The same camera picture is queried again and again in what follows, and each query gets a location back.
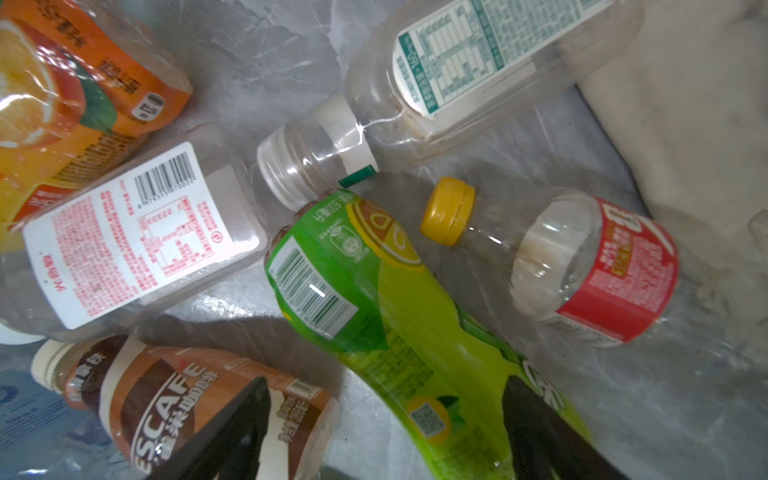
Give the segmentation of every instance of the gray marble surface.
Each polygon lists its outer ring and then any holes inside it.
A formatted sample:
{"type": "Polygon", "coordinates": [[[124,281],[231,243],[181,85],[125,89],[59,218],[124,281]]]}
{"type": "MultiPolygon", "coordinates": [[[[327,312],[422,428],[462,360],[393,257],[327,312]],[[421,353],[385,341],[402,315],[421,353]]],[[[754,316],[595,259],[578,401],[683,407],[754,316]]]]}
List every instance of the gray marble surface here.
{"type": "MultiPolygon", "coordinates": [[[[181,59],[195,88],[180,119],[147,147],[213,121],[239,133],[253,162],[259,141],[338,90],[355,48],[402,2],[122,4],[181,59]]],[[[643,213],[627,165],[575,89],[427,167],[382,174],[356,190],[403,223],[425,263],[460,304],[561,387],[585,417],[598,449],[631,478],[766,477],[768,410],[761,379],[691,351],[674,331],[661,334],[664,341],[595,350],[510,314],[502,290],[482,266],[419,233],[432,185],[445,174],[500,200],[542,185],[573,186],[643,213]]],[[[708,315],[696,308],[693,287],[687,295],[678,322],[708,315]]],[[[260,264],[146,322],[139,333],[154,343],[214,346],[262,359],[334,392],[342,417],[320,472],[324,480],[432,477],[405,429],[372,390],[281,319],[260,264]]]]}

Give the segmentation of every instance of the bottle label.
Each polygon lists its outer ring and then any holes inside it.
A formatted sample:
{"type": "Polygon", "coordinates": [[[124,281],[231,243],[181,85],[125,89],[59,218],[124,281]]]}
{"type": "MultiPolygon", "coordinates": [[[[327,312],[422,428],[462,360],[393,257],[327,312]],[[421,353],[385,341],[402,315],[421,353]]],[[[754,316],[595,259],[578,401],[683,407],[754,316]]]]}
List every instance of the bottle label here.
{"type": "Polygon", "coordinates": [[[301,473],[310,436],[333,424],[333,419],[321,416],[332,397],[251,359],[113,336],[95,344],[72,366],[64,395],[75,407],[84,402],[100,412],[117,447],[149,475],[261,376],[270,387],[271,407],[257,480],[293,480],[301,473]]]}
{"type": "Polygon", "coordinates": [[[600,250],[584,284],[546,320],[596,346],[629,342],[661,316],[677,285],[679,258],[658,223],[599,198],[600,250]]]}
{"type": "Polygon", "coordinates": [[[534,53],[611,3],[451,2],[398,34],[393,53],[395,82],[409,105],[427,116],[484,84],[491,88],[489,81],[502,75],[509,77],[503,89],[509,88],[536,72],[534,53]]]}
{"type": "Polygon", "coordinates": [[[305,212],[266,271],[293,328],[379,394],[436,478],[515,477],[502,411],[510,378],[584,432],[521,353],[456,306],[402,226],[355,194],[332,192],[305,212]]]}
{"type": "Polygon", "coordinates": [[[128,29],[102,31],[91,15],[69,0],[0,2],[3,248],[22,247],[10,227],[119,166],[190,97],[109,38],[128,29]]]}
{"type": "Polygon", "coordinates": [[[30,221],[29,261],[68,329],[232,256],[184,142],[30,221]]]}

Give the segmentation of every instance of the white bottle cap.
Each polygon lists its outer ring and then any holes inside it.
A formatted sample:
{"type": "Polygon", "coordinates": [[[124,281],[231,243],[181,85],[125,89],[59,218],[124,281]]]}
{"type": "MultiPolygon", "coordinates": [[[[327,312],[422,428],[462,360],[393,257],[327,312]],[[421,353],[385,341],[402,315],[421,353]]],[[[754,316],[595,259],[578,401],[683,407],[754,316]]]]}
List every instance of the white bottle cap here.
{"type": "Polygon", "coordinates": [[[30,369],[32,378],[48,390],[59,394],[64,393],[56,386],[56,367],[74,345],[74,343],[62,343],[55,340],[43,343],[43,346],[32,359],[30,369]]]}
{"type": "Polygon", "coordinates": [[[14,330],[0,320],[0,343],[3,345],[24,345],[38,342],[44,338],[42,335],[31,335],[14,330]]]}
{"type": "Polygon", "coordinates": [[[592,219],[589,203],[563,197],[541,212],[512,266],[510,293],[520,313],[537,318],[561,307],[568,267],[589,237],[592,219]]]}
{"type": "MultiPolygon", "coordinates": [[[[327,98],[315,108],[310,117],[323,127],[333,142],[334,151],[341,157],[346,175],[355,174],[369,167],[375,172],[379,171],[379,165],[373,157],[363,127],[358,123],[343,94],[335,94],[327,98]]],[[[314,191],[302,176],[301,163],[304,159],[291,156],[286,142],[285,125],[261,142],[257,157],[259,170],[266,184],[269,185],[275,197],[291,210],[301,210],[309,202],[317,200],[318,194],[323,193],[314,191]]],[[[356,178],[351,183],[356,183],[367,175],[370,173],[356,178]]],[[[344,178],[330,180],[341,182],[339,184],[341,186],[344,178]]]]}

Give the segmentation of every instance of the orange fruit illustration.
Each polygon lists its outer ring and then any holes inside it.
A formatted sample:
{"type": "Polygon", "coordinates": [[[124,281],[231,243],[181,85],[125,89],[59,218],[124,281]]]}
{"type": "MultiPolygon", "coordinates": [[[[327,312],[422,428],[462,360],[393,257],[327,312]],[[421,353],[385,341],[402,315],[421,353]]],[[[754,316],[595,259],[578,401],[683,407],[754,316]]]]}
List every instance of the orange fruit illustration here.
{"type": "Polygon", "coordinates": [[[0,21],[0,147],[40,147],[77,126],[86,101],[74,63],[24,22],[0,21]]]}

